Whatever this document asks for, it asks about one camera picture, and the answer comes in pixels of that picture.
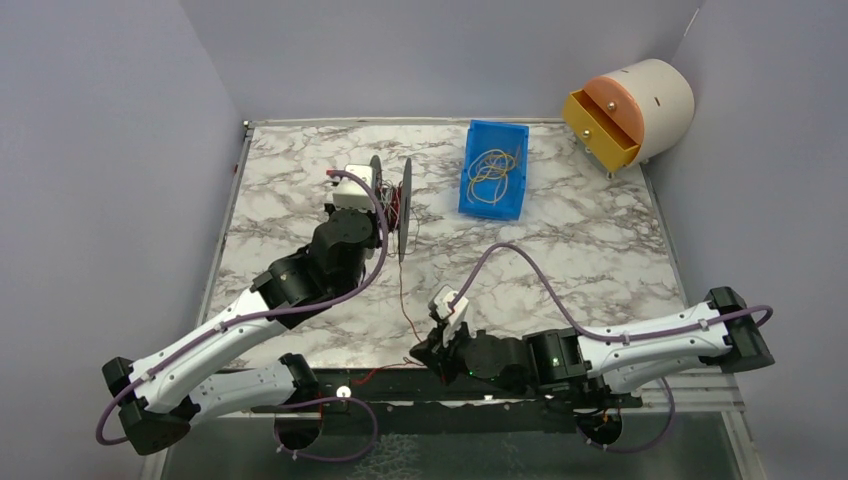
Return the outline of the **dark grey perforated spool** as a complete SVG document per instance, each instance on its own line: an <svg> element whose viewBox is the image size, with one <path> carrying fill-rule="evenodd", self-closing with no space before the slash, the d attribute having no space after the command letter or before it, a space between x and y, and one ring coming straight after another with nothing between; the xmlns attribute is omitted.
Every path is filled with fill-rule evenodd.
<svg viewBox="0 0 848 480"><path fill-rule="evenodd" d="M412 216L412 159L405 159L402 180L397 185L383 180L382 163L378 155L371 157L369 165L376 171L375 193L386 215L388 230L396 235L396 256L398 262L402 263L406 256Z"/></svg>

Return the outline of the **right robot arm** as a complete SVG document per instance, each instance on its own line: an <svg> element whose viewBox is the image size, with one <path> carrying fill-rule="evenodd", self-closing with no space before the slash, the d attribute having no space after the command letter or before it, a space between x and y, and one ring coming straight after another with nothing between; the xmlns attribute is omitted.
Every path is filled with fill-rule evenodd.
<svg viewBox="0 0 848 480"><path fill-rule="evenodd" d="M774 364L756 313L730 287L711 289L704 300L679 313L605 328L549 329L516 337L474 331L468 301L448 304L444 288L430 303L435 327L409 353L450 384L468 376L517 395L629 394L666 375L702 366L741 373Z"/></svg>

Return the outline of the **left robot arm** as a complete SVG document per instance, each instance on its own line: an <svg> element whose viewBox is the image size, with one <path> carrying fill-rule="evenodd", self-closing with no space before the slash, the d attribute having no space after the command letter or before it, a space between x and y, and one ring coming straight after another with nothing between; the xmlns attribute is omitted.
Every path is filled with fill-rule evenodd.
<svg viewBox="0 0 848 480"><path fill-rule="evenodd" d="M103 446L129 443L147 456L165 450L203 420L254 406L312 400L317 380L299 354L239 373L221 370L239 355L359 295L386 256L369 254L390 232L381 205L337 208L309 244L279 258L216 317L146 357L114 357L102 367L112 399L98 420Z"/></svg>

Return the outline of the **blue plastic bin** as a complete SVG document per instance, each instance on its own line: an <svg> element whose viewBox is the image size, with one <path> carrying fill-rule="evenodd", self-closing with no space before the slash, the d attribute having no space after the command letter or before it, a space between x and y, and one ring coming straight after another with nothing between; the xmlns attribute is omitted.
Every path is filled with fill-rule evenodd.
<svg viewBox="0 0 848 480"><path fill-rule="evenodd" d="M458 212L493 220L517 220L527 183L529 128L473 120L466 136Z"/></svg>

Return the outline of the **round cream drawer cabinet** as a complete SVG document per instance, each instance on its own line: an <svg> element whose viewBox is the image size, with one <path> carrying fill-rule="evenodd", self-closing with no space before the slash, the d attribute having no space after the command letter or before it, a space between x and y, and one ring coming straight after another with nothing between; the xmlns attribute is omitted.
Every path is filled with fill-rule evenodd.
<svg viewBox="0 0 848 480"><path fill-rule="evenodd" d="M678 143L694 113L689 82L655 58L591 78L562 108L564 122L609 177Z"/></svg>

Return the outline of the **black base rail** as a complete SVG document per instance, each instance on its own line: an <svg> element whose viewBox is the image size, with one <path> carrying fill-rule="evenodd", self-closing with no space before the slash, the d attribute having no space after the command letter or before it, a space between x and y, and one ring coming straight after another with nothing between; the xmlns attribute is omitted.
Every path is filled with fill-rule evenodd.
<svg viewBox="0 0 848 480"><path fill-rule="evenodd" d="M317 432L571 434L603 410L641 404L590 386L510 393L468 377L445 385L425 369L312 369L301 355L286 354L264 368L212 375L176 410L193 425L240 411L268 414L277 432L301 438Z"/></svg>

